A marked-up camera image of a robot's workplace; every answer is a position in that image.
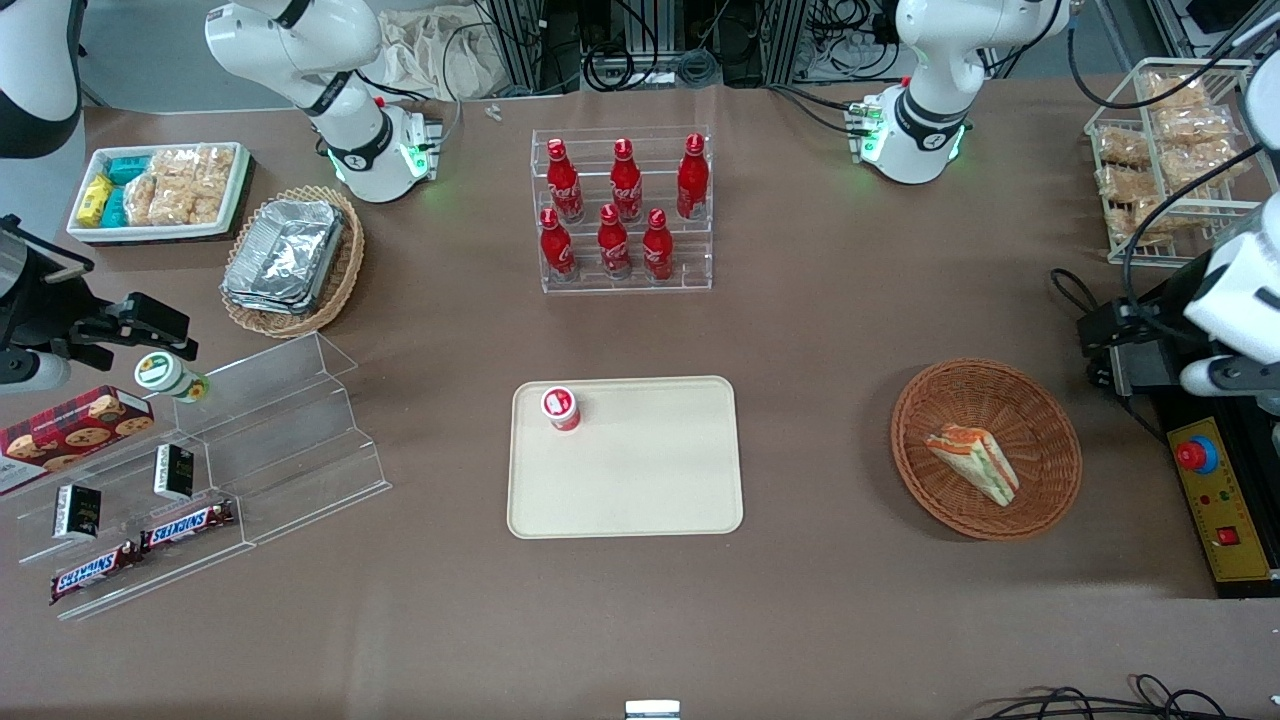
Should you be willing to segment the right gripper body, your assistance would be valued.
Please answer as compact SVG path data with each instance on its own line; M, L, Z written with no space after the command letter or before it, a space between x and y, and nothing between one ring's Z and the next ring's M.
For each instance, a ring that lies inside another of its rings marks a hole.
M4 348L46 347L97 313L84 281L91 260L31 234L17 217L4 217L1 231Z

